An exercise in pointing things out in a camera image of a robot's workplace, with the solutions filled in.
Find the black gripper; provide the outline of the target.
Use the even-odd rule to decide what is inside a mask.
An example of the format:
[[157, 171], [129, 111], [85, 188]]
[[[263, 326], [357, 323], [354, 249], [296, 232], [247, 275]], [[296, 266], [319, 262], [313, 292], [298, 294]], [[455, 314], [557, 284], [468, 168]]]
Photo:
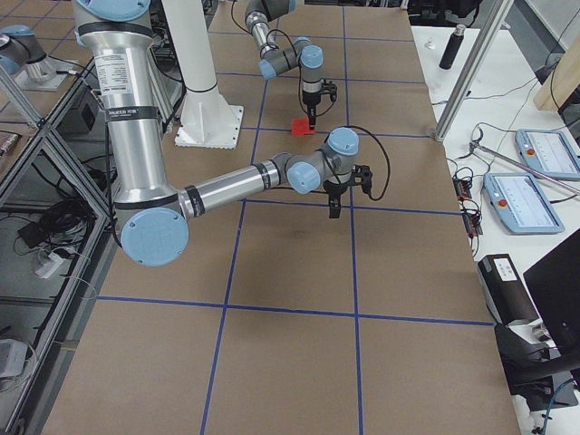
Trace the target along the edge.
[[324, 182], [324, 191], [328, 195], [329, 218], [337, 219], [341, 215], [341, 197], [352, 185], [349, 177], [344, 180], [328, 179]]
[[302, 102], [307, 106], [308, 125], [316, 125], [316, 105], [320, 103], [320, 92], [302, 91]]

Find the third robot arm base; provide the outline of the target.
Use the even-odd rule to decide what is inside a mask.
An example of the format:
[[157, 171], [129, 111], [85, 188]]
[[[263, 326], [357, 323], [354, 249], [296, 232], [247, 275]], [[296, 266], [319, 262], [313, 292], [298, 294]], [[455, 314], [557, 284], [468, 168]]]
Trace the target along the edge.
[[23, 24], [1, 29], [1, 66], [24, 91], [56, 92], [68, 75], [51, 59], [34, 31]]

